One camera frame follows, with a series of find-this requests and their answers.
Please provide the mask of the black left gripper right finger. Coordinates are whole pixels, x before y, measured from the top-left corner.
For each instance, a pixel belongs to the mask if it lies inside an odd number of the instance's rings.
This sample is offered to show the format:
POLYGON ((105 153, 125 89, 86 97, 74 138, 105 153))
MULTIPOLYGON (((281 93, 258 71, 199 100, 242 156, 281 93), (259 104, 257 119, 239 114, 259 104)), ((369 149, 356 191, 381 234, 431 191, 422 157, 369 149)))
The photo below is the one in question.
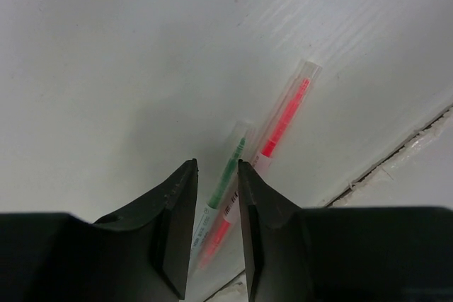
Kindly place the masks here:
POLYGON ((250 301, 451 301, 452 211, 301 208, 240 161, 250 301))

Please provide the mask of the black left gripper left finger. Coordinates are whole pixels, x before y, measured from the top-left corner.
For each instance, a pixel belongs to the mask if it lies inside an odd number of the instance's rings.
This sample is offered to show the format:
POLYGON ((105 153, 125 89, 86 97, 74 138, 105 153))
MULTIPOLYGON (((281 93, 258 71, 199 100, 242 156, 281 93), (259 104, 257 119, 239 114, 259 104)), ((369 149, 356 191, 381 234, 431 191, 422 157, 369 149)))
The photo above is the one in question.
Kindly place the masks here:
POLYGON ((1 300, 183 300, 197 182, 197 161, 186 161, 94 223, 62 212, 3 213, 1 300))

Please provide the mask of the green pen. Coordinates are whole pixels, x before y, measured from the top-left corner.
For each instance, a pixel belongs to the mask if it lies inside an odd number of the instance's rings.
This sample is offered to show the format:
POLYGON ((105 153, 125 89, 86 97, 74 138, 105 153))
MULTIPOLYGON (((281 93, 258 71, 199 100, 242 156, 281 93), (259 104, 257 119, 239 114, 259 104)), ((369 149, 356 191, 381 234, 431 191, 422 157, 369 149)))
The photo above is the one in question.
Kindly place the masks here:
POLYGON ((228 159, 224 164, 219 179, 216 181, 214 189, 201 208, 200 216, 195 220, 190 249, 189 272, 192 272, 195 269, 195 263, 217 215, 219 214, 219 209, 224 200, 224 196, 231 187, 238 160, 248 151, 253 135, 253 123, 249 121, 238 121, 229 136, 227 144, 229 147, 227 149, 228 159))

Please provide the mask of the pink pen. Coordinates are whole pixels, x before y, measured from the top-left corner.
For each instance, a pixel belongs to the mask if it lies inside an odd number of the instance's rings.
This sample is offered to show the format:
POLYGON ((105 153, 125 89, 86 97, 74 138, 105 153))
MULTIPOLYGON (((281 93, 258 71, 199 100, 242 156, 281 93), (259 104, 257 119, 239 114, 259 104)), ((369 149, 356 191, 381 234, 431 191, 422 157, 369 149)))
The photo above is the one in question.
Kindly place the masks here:
MULTIPOLYGON (((256 132, 255 125, 253 125, 254 135, 250 147, 239 160, 243 158, 250 161, 259 175, 262 175, 270 166, 277 146, 282 141, 287 128, 289 128, 309 92, 312 81, 316 79, 320 72, 321 67, 319 65, 313 62, 300 62, 273 108, 272 116, 265 123, 264 128, 256 132)), ((207 266, 240 216, 237 167, 231 187, 224 196, 219 214, 200 251, 193 271, 207 266)))

